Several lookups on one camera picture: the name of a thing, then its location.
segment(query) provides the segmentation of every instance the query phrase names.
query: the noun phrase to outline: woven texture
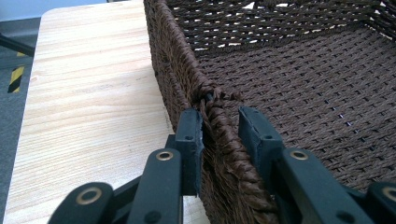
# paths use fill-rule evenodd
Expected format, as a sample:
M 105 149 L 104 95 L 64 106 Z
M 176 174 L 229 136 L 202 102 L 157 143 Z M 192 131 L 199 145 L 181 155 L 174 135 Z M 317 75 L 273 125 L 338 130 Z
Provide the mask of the woven texture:
M 174 129 L 190 106 L 204 118 L 200 197 L 212 223 L 277 223 L 237 136 L 240 105 L 260 109 L 287 147 L 313 151 L 341 183 L 365 191 L 394 182 L 395 8 L 375 0 L 145 1 Z

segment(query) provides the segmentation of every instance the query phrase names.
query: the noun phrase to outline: wood grain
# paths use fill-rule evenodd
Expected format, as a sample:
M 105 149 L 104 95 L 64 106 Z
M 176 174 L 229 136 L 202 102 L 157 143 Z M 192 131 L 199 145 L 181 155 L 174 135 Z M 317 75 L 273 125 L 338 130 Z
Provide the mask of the wood grain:
M 43 16 L 5 223 L 46 223 L 72 189 L 142 174 L 172 133 L 148 42 L 142 1 Z M 185 201 L 185 223 L 208 222 Z

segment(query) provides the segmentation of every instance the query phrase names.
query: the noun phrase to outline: basket weave pattern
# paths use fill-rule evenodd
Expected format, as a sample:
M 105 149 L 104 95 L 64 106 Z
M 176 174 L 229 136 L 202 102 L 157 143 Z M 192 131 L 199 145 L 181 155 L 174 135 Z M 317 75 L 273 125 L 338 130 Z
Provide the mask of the basket weave pattern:
M 212 223 L 277 223 L 237 136 L 240 105 L 260 109 L 287 147 L 313 151 L 345 185 L 396 179 L 396 4 L 148 0 L 145 9 L 174 129 L 190 106 L 204 117 L 201 199 Z

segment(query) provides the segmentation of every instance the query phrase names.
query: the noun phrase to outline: woven seagrass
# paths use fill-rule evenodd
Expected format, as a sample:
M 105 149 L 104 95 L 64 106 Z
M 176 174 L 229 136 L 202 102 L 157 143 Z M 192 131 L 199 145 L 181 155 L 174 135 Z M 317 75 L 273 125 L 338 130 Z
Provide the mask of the woven seagrass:
M 204 117 L 201 199 L 212 223 L 277 223 L 237 135 L 240 105 L 342 184 L 395 182 L 394 1 L 147 0 L 145 9 L 174 129 L 190 106 Z

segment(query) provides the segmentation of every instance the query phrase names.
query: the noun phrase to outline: woven rope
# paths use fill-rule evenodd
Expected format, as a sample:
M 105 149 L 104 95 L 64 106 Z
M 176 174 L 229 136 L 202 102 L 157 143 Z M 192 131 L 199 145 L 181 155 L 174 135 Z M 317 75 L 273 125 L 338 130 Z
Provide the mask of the woven rope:
M 204 117 L 201 199 L 212 223 L 277 223 L 237 137 L 240 105 L 259 108 L 289 147 L 314 151 L 350 187 L 394 180 L 395 44 L 383 36 L 395 36 L 392 1 L 144 3 L 173 128 L 189 106 Z

